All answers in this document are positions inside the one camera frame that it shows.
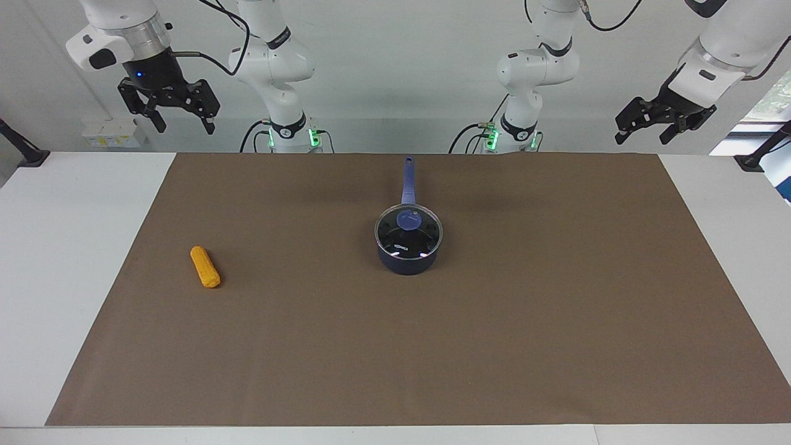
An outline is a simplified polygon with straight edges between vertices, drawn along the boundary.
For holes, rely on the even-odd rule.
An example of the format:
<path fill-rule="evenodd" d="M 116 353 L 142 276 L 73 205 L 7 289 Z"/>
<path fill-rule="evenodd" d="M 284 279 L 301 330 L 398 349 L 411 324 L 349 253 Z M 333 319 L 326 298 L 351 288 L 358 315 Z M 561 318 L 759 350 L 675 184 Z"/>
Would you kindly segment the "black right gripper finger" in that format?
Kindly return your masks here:
<path fill-rule="evenodd" d="M 206 79 L 188 82 L 180 79 L 180 108 L 198 116 L 206 134 L 212 135 L 216 126 L 214 120 L 219 113 L 220 103 Z"/>
<path fill-rule="evenodd" d="M 156 110 L 158 99 L 155 96 L 147 96 L 147 101 L 144 101 L 142 98 L 146 95 L 141 95 L 141 90 L 131 82 L 131 79 L 122 79 L 118 84 L 117 90 L 131 114 L 142 115 L 149 119 L 156 131 L 161 134 L 166 131 L 166 121 L 162 118 L 161 113 Z"/>

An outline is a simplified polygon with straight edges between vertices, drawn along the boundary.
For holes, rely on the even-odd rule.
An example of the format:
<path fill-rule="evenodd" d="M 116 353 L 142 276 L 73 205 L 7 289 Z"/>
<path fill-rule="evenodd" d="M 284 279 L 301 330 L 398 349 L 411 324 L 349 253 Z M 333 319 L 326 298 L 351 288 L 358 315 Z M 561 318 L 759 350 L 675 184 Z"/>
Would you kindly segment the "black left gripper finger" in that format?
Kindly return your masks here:
<path fill-rule="evenodd" d="M 660 142 L 662 145 L 667 145 L 676 135 L 683 134 L 688 130 L 700 129 L 704 122 L 706 122 L 706 116 L 678 117 L 660 134 Z"/>
<path fill-rule="evenodd" d="M 618 115 L 615 123 L 618 132 L 615 135 L 615 142 L 618 145 L 624 144 L 634 132 L 656 124 L 659 105 L 655 101 L 647 101 L 643 98 L 633 98 Z"/>

